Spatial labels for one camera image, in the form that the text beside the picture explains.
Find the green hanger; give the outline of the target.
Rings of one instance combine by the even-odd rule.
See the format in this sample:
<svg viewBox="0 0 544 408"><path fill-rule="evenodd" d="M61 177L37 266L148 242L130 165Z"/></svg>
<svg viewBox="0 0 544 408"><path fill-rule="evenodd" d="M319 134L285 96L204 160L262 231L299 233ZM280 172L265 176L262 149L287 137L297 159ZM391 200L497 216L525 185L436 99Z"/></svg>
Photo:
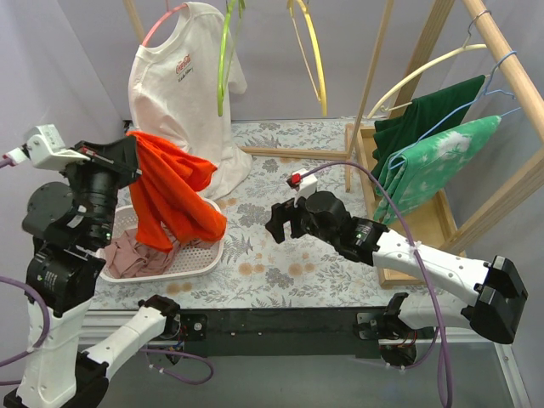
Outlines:
<svg viewBox="0 0 544 408"><path fill-rule="evenodd" d="M232 40L232 45L229 47L229 34L230 34L230 22L232 20L233 13L237 9L238 20L235 30L235 36ZM244 0L239 1L227 1L226 2L226 14L224 16L224 24L221 35L220 51L218 58L218 83L217 83L217 113L222 116L224 113L224 98L226 95L226 89L228 80L230 77L230 67L234 58L235 46L237 37L240 32L241 22L244 11L246 10L246 3Z"/></svg>

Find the orange t shirt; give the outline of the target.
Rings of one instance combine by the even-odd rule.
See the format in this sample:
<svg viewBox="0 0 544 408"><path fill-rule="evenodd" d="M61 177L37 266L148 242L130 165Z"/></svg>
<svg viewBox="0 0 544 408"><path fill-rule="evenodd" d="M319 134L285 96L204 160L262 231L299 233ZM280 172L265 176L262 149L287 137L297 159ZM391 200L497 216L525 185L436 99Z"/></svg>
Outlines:
<svg viewBox="0 0 544 408"><path fill-rule="evenodd" d="M129 131L137 142L141 176L129 186L138 216L136 240L160 252L194 240L223 238L227 219L199 196L217 167L149 133Z"/></svg>

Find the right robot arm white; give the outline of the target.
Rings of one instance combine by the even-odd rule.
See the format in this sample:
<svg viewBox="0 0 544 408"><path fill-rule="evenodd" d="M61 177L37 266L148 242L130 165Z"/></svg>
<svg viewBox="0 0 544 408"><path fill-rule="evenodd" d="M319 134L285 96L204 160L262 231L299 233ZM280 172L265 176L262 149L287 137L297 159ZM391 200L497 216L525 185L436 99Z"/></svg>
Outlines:
<svg viewBox="0 0 544 408"><path fill-rule="evenodd" d="M485 262L411 244L384 224L351 216L327 191L274 204L265 228L278 243L285 240L285 224L293 238L312 235L347 260L398 270L444 290L427 298L394 296L383 317L391 336L444 325L472 329L494 343L513 343L528 292L510 259Z"/></svg>

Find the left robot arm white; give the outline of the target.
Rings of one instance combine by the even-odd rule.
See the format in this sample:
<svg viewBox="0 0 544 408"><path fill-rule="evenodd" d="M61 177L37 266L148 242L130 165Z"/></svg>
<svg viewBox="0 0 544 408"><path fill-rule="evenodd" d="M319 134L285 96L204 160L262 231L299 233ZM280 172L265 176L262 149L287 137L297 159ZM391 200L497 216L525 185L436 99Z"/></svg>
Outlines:
<svg viewBox="0 0 544 408"><path fill-rule="evenodd" d="M65 148L41 134L8 153L16 165L63 176L39 187L22 223L34 254L20 283L30 332L23 377L4 398L7 407L95 407L115 373L149 341L175 338L179 305L155 295L103 342L79 350L82 324L105 266L97 251L111 243L118 191L140 176L137 140L80 142Z"/></svg>

